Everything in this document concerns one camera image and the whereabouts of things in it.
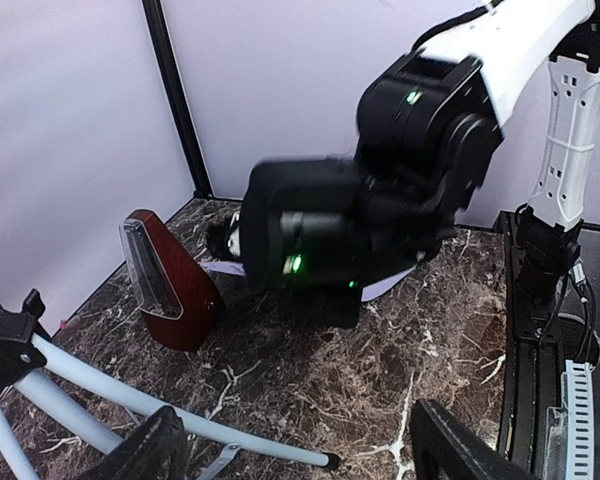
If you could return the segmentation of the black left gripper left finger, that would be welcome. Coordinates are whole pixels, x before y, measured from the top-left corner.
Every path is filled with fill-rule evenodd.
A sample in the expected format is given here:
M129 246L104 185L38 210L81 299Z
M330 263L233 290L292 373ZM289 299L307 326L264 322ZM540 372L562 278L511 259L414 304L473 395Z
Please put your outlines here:
M162 406L94 467L76 479L186 479L186 433L171 406Z

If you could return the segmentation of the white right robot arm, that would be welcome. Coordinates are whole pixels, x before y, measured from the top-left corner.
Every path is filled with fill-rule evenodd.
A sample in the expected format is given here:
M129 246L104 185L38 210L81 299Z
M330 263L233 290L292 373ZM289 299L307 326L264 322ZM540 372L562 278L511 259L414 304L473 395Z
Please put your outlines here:
M306 323L356 326L363 302L453 237L542 65L550 124L519 217L517 282L551 301L580 251L600 111L600 1L488 1L426 31L362 95L352 159L253 167L240 211L208 228L207 268L255 292L288 290Z

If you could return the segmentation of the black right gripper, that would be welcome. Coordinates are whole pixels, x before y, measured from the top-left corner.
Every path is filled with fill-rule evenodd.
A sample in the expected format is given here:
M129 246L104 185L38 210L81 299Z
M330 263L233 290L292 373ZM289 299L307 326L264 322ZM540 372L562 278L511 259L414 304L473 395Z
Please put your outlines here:
M285 291L297 322L353 329L364 288L433 259L440 239L349 160L265 160L207 248L241 264L249 290Z

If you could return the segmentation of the red-brown wooden metronome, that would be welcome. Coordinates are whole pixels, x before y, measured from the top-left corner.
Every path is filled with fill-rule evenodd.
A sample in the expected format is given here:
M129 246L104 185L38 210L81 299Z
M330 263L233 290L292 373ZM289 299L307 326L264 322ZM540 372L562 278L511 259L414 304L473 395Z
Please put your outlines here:
M198 351L224 307L216 285L154 211L133 211L119 232L150 336L171 350Z

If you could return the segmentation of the lavender sheet music page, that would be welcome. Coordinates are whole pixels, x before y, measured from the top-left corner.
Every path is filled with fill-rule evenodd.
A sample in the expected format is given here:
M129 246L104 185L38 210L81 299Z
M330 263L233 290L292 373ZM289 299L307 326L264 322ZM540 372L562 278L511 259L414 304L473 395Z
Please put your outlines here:
M201 266L209 271L234 275L234 276L245 276L245 272L243 269L243 265L241 263L232 262L232 261L209 261L202 262ZM392 275L390 277L384 278L374 284L368 285L362 290L361 301L363 303L367 303L373 301L374 299L383 296L390 289L392 289L396 284L402 281L406 276L411 274L416 270L416 266L412 266L411 268Z

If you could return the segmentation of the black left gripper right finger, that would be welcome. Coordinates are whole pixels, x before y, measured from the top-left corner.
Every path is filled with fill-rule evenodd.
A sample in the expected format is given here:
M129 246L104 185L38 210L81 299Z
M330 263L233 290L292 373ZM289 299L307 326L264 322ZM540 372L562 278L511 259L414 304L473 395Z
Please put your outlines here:
M418 400L410 435L418 479L541 479L532 463L500 455L435 400Z

